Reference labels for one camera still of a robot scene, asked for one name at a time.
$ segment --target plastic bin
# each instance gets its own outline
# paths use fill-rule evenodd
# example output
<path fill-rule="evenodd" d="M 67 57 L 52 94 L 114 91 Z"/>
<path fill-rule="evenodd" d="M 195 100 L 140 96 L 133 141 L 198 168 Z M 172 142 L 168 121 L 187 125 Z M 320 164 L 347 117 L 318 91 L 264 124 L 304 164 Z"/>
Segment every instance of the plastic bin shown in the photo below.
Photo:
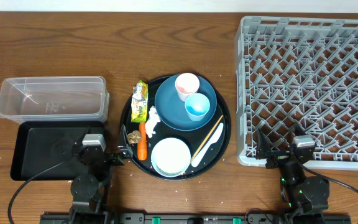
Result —
<path fill-rule="evenodd" d="M 234 39 L 237 158 L 257 129 L 284 149 L 295 123 L 315 140 L 312 169 L 358 170 L 358 20 L 243 17 Z"/>
<path fill-rule="evenodd" d="M 0 118 L 25 121 L 101 121 L 108 117 L 103 77 L 7 78 L 0 92 Z"/>

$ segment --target cup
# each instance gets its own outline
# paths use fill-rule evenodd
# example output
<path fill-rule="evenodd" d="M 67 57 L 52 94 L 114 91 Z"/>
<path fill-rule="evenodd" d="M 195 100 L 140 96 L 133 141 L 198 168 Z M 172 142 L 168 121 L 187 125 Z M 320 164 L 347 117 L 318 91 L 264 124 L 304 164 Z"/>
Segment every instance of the cup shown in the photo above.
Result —
<path fill-rule="evenodd" d="M 200 87 L 200 80 L 192 73 L 183 73 L 175 80 L 175 88 L 177 89 L 179 98 L 185 102 L 186 99 L 197 92 Z"/>
<path fill-rule="evenodd" d="M 187 115 L 192 121 L 201 121 L 210 106 L 208 97 L 201 93 L 192 94 L 185 101 Z"/>

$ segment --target blue cup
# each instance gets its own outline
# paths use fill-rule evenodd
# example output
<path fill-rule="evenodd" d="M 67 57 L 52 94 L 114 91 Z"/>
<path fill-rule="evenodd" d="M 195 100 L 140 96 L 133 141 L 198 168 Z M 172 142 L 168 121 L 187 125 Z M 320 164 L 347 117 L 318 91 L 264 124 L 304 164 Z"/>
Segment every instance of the blue cup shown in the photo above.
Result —
<path fill-rule="evenodd" d="M 192 94 L 185 101 L 187 115 L 192 121 L 201 121 L 210 106 L 208 97 L 201 93 Z"/>

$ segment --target yellow snack wrapper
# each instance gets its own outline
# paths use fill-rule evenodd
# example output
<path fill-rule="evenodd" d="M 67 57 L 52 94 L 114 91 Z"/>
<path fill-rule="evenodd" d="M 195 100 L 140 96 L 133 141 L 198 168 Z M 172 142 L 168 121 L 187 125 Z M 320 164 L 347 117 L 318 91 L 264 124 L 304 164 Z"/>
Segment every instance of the yellow snack wrapper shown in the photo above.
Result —
<path fill-rule="evenodd" d="M 147 118 L 147 100 L 149 99 L 149 87 L 142 80 L 134 87 L 134 94 L 132 95 L 132 115 L 131 121 L 140 123 L 146 122 Z"/>

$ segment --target blue plate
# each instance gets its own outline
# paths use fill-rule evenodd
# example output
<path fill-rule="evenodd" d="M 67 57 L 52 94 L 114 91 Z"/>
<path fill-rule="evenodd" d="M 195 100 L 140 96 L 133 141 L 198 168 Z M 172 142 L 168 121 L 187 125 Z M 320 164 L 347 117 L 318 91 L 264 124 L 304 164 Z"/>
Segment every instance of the blue plate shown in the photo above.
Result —
<path fill-rule="evenodd" d="M 180 100 L 175 81 L 179 75 L 174 75 L 165 80 L 155 94 L 155 109 L 162 122 L 169 127 L 179 131 L 196 130 L 208 123 L 216 111 L 216 94 L 214 88 L 204 78 L 200 80 L 200 88 L 197 93 L 202 93 L 208 97 L 211 107 L 201 121 L 192 121 L 186 112 L 185 102 Z"/>

